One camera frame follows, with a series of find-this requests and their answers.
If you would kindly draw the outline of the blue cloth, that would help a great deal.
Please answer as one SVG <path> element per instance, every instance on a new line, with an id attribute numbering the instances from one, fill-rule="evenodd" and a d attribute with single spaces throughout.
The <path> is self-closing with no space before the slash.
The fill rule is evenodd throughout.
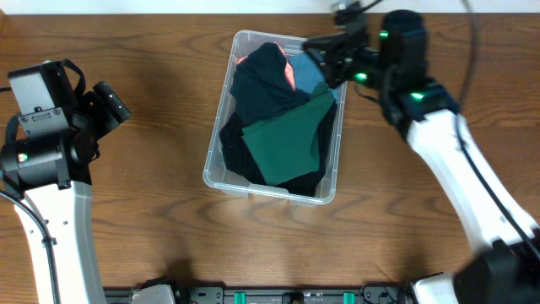
<path id="1" fill-rule="evenodd" d="M 325 78 L 307 54 L 301 53 L 287 58 L 294 70 L 296 90 L 293 92 L 302 101 L 308 101 L 316 87 L 326 83 Z"/>

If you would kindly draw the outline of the pink shirt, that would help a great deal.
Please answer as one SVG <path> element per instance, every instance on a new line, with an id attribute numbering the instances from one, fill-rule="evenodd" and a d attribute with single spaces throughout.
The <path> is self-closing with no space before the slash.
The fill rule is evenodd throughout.
<path id="1" fill-rule="evenodd" d="M 279 44 L 277 44 L 277 46 L 278 46 L 278 49 L 282 52 L 283 56 L 285 57 L 285 61 L 286 61 L 286 65 L 285 65 L 285 68 L 284 68 L 284 76 L 287 79 L 288 83 L 290 84 L 292 90 L 296 90 L 293 67 L 290 64 L 284 49 Z"/>

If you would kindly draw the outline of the dark navy garment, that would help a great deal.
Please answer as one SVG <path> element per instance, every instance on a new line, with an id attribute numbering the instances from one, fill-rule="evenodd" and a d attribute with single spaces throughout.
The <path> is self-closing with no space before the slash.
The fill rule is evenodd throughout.
<path id="1" fill-rule="evenodd" d="M 279 117 L 307 102 L 287 83 L 285 65 L 285 57 L 272 42 L 262 44 L 236 64 L 229 92 L 244 125 Z"/>

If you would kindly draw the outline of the dark green garment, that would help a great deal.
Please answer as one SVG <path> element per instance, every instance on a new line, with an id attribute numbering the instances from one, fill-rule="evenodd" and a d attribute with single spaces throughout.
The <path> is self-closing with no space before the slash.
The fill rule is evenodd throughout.
<path id="1" fill-rule="evenodd" d="M 279 117 L 242 128 L 242 140 L 268 186 L 309 178 L 313 187 L 326 174 L 337 102 L 320 82 L 309 100 Z"/>

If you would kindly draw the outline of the clear plastic storage bin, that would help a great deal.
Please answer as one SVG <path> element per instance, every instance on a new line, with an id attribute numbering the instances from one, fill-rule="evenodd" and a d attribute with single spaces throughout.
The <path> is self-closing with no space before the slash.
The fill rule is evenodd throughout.
<path id="1" fill-rule="evenodd" d="M 343 131 L 343 113 L 347 94 L 346 84 L 342 84 L 337 89 L 337 114 L 332 127 L 332 138 L 326 164 L 327 171 L 325 176 L 321 179 L 321 182 L 317 185 L 316 195 L 313 197 L 291 194 L 288 190 L 280 187 L 253 184 L 243 176 L 227 170 L 224 163 L 222 145 L 219 139 L 220 129 L 227 123 L 230 116 L 235 111 L 236 100 L 230 94 L 230 88 L 233 84 L 234 72 L 238 60 L 249 55 L 265 42 L 277 43 L 283 48 L 288 57 L 294 57 L 301 54 L 302 44 L 305 41 L 305 37 L 278 35 L 254 30 L 241 30 L 235 34 L 229 55 L 227 71 L 224 77 L 224 86 L 221 91 L 219 107 L 214 121 L 213 133 L 207 152 L 206 163 L 202 174 L 204 182 L 209 187 L 218 189 L 229 195 L 246 198 L 251 195 L 282 198 L 290 201 L 292 204 L 309 207 L 329 204 L 334 199 L 338 181 L 338 163 Z"/>

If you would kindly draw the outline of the black knit garment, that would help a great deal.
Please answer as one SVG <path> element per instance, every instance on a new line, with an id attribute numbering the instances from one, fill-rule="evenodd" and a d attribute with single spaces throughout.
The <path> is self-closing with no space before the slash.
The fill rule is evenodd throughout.
<path id="1" fill-rule="evenodd" d="M 338 110 L 338 105 L 333 104 L 319 123 L 317 134 L 313 144 L 319 153 L 320 166 L 318 171 L 306 172 L 286 182 L 282 182 L 277 187 L 285 188 L 289 193 L 314 197 L 316 188 L 321 179 L 326 175 L 327 156 L 332 139 L 333 124 Z M 227 123 L 219 132 L 222 144 L 222 154 L 225 167 L 247 181 L 266 186 L 266 182 L 260 172 L 257 163 L 254 161 L 246 143 L 241 138 L 243 135 L 242 121 L 240 117 L 233 113 Z"/>

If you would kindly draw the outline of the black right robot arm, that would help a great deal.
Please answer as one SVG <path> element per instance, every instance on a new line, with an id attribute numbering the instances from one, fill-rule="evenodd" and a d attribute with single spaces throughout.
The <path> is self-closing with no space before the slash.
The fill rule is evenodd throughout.
<path id="1" fill-rule="evenodd" d="M 378 92 L 377 104 L 434 173 L 456 211 L 473 260 L 454 274 L 410 283 L 403 303 L 536 303 L 539 226 L 511 197 L 469 133 L 462 103 L 428 74 L 420 14 L 385 15 L 372 49 L 359 2 L 337 6 L 343 32 L 303 45 L 331 87 L 352 81 Z"/>

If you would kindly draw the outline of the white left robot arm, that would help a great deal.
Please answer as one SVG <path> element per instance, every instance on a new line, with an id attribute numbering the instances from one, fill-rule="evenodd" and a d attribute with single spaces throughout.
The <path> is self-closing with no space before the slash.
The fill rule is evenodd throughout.
<path id="1" fill-rule="evenodd" d="M 1 148 L 1 195 L 24 227 L 38 301 L 104 303 L 89 165 L 100 157 L 100 139 L 131 113 L 105 81 L 87 90 L 68 59 L 13 71 L 8 81 L 19 113 Z"/>

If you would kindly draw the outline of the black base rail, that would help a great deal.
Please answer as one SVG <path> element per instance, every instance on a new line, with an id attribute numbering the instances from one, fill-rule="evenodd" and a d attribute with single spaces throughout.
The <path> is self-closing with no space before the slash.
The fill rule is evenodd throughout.
<path id="1" fill-rule="evenodd" d="M 222 283 L 183 285 L 168 277 L 159 277 L 137 288 L 106 288 L 109 303 L 132 303 L 133 297 L 143 289 L 164 285 L 172 290 L 176 304 L 414 304 L 413 294 L 407 287 L 391 283 L 369 283 L 349 289 L 277 287 L 227 287 Z"/>

